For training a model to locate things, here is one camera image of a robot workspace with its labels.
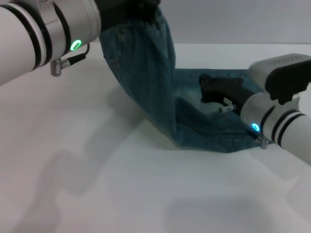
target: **white tabletop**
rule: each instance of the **white tabletop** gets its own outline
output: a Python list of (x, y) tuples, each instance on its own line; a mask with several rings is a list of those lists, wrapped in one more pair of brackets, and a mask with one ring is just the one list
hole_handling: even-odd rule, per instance
[[(303, 45), (176, 45), (177, 66), (248, 68)], [(301, 110), (311, 115), (311, 90)], [(309, 233), (311, 169), (277, 146), (180, 150), (125, 95), (99, 44), (0, 88), (1, 233)]]

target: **denim fabric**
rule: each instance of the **denim fabric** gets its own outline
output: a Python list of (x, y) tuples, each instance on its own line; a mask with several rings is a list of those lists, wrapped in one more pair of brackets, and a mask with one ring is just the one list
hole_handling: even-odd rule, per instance
[(175, 69), (174, 46), (160, 11), (156, 24), (131, 20), (102, 32), (104, 57), (125, 92), (155, 124), (179, 145), (217, 152), (259, 146), (234, 113), (218, 113), (215, 103), (202, 104), (199, 75), (242, 77), (245, 87), (260, 89), (246, 70)]

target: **black stripe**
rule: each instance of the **black stripe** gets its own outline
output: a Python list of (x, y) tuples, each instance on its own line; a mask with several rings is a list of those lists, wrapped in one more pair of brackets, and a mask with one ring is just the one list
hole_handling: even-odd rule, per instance
[(276, 142), (276, 132), (277, 129), (279, 128), (280, 124), (285, 120), (286, 117), (288, 117), (292, 113), (297, 113), (299, 112), (298, 110), (290, 110), (281, 116), (281, 118), (276, 122), (276, 125), (273, 127), (272, 133), (271, 133), (271, 139), (272, 141)]
[(272, 108), (269, 109), (269, 111), (263, 116), (263, 119), (260, 123), (260, 132), (261, 134), (263, 134), (263, 126), (264, 123), (266, 122), (266, 120), (268, 119), (268, 117), (270, 116), (270, 114), (273, 112), (273, 110), (276, 108), (276, 106), (273, 106)]
[(294, 121), (296, 120), (298, 117), (301, 117), (301, 116), (305, 116), (305, 114), (303, 113), (300, 113), (300, 114), (297, 114), (295, 116), (293, 116), (292, 118), (290, 118), (286, 123), (285, 125), (283, 126), (283, 128), (281, 129), (279, 135), (278, 135), (278, 139), (277, 139), (277, 144), (282, 147), (282, 137), (287, 129), (287, 127)]
[(11, 13), (13, 13), (19, 19), (19, 21), (24, 25), (25, 29), (27, 30), (28, 35), (29, 35), (29, 37), (33, 43), (34, 50), (35, 50), (35, 66), (34, 66), (33, 70), (37, 69), (41, 63), (41, 48), (40, 48), (39, 40), (37, 38), (37, 35), (35, 34), (34, 29), (32, 28), (32, 26), (29, 23), (29, 21), (27, 20), (27, 18), (18, 9), (16, 9), (10, 5), (1, 5), (0, 7), (10, 11)]
[(70, 46), (71, 46), (70, 27), (67, 23), (65, 16), (63, 15), (63, 12), (59, 9), (59, 7), (56, 5), (55, 2), (53, 4), (54, 4), (55, 12), (56, 12), (60, 22), (62, 23), (63, 28), (64, 28), (64, 32), (65, 32), (66, 48), (65, 48), (64, 54), (62, 55), (62, 56), (64, 56), (65, 54), (67, 54), (70, 51)]
[(44, 42), (45, 42), (45, 47), (47, 50), (47, 57), (45, 59), (44, 65), (46, 65), (47, 63), (49, 63), (52, 59), (52, 54), (53, 54), (53, 45), (52, 45), (52, 40), (50, 37), (50, 33), (47, 29), (47, 27), (45, 26), (45, 23), (43, 22), (42, 18), (37, 14), (37, 12), (31, 8), (29, 5), (23, 3), (23, 2), (14, 2), (14, 4), (22, 7), (23, 9), (25, 9), (36, 21), (37, 25), (39, 26), (41, 33), (43, 35), (44, 38)]

